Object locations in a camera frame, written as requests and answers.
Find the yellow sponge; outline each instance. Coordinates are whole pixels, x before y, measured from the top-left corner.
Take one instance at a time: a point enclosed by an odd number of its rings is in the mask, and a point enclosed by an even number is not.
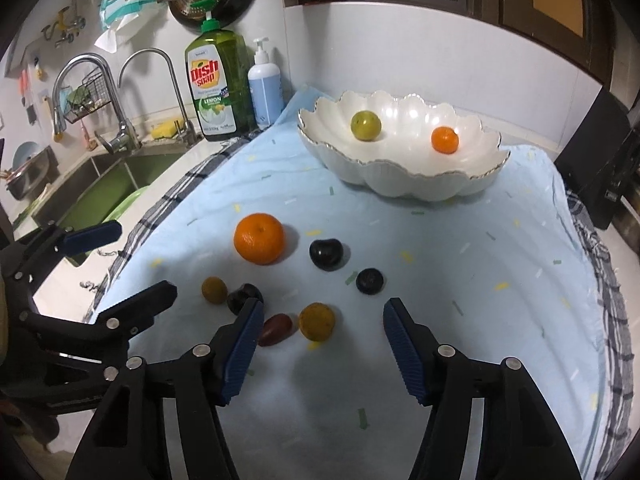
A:
[[[169,119],[164,123],[158,124],[158,126],[151,130],[151,137],[153,139],[171,139],[171,137],[178,132],[178,129],[175,127],[176,121],[178,121],[181,128],[184,127],[183,118]]]

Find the hand soap bottle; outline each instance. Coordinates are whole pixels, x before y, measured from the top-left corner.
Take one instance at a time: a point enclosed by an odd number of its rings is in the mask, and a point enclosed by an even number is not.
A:
[[[205,138],[225,140],[247,134],[255,126],[242,36],[220,29],[211,17],[215,0],[191,4],[207,10],[202,35],[184,53],[191,98]]]
[[[254,102],[255,122],[261,130],[271,126],[284,110],[282,98],[282,82],[280,69],[269,62],[269,54],[262,44],[269,38],[258,38],[254,43],[258,46],[255,53],[255,65],[249,69],[249,88],[251,100]]]

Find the chrome faucet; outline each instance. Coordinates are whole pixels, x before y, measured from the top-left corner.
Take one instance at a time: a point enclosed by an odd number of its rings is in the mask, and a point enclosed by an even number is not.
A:
[[[66,130],[65,117],[62,113],[62,108],[60,107],[60,87],[62,86],[62,81],[73,67],[84,62],[92,63],[100,69],[100,72],[104,77],[107,92],[109,93],[109,99],[111,99],[111,105],[113,105],[113,111],[116,113],[116,117],[118,118],[118,133],[113,140],[108,141],[99,134],[96,134],[96,137],[98,137],[98,140],[100,140],[109,153],[119,152],[123,148],[133,152],[140,148],[142,144],[138,140],[136,131],[122,110],[120,98],[118,97],[118,92],[116,91],[115,83],[113,81],[113,75],[111,75],[111,69],[102,56],[93,52],[80,54],[79,56],[71,59],[60,71],[55,83],[53,83],[53,90],[51,91],[53,96],[51,99],[53,104],[54,132],[58,134]]]
[[[164,50],[160,50],[159,48],[143,48],[142,50],[131,54],[131,56],[129,56],[129,58],[124,62],[122,68],[120,69],[120,75],[118,76],[118,88],[120,88],[120,85],[122,84],[122,73],[124,72],[125,67],[129,64],[129,61],[135,58],[138,54],[142,54],[143,52],[155,52],[156,54],[159,54],[164,58],[167,66],[169,67],[171,82],[174,84],[175,96],[178,99],[178,106],[180,107],[180,113],[182,114],[182,119],[184,120],[184,126],[180,126],[180,123],[176,121],[176,128],[178,130],[178,135],[180,135],[187,147],[190,148],[200,139],[196,134],[193,123],[187,117],[187,111],[184,109],[184,102],[182,101],[182,96],[180,95],[178,81],[175,78],[174,64],[171,62],[171,58],[169,58],[168,54]]]

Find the plaid cloth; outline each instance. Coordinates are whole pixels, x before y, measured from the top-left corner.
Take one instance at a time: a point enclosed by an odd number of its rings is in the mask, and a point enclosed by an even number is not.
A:
[[[123,250],[111,264],[108,274],[97,287],[94,302],[84,317],[88,322],[98,307],[111,282],[127,265],[133,253],[158,227],[162,221],[198,185],[226,160],[257,137],[258,133],[240,137],[223,151],[211,155],[184,175],[135,225],[127,238]],[[567,191],[567,202],[574,226],[585,252],[588,254],[598,283],[598,304],[602,307],[602,319],[606,334],[606,362],[611,392],[611,409],[607,417],[607,428],[602,452],[596,470],[596,480],[606,478],[625,450],[630,437],[628,428],[633,399],[633,358],[631,336],[626,318],[624,299],[620,284],[611,267],[609,250],[600,240],[587,209],[578,196]]]
[[[611,255],[593,227],[587,208],[578,196],[567,191],[569,211],[582,246],[591,260],[598,282],[598,304],[602,307],[605,354],[611,409],[595,479],[606,478],[618,463],[630,437],[628,427],[634,397],[634,355],[626,318],[625,300],[611,267]]]

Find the dish soap label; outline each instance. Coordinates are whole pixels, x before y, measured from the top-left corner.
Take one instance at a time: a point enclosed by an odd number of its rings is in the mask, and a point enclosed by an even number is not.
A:
[[[225,69],[215,45],[208,44],[187,54],[189,83],[202,132],[214,136],[232,134],[236,120],[229,98]]]

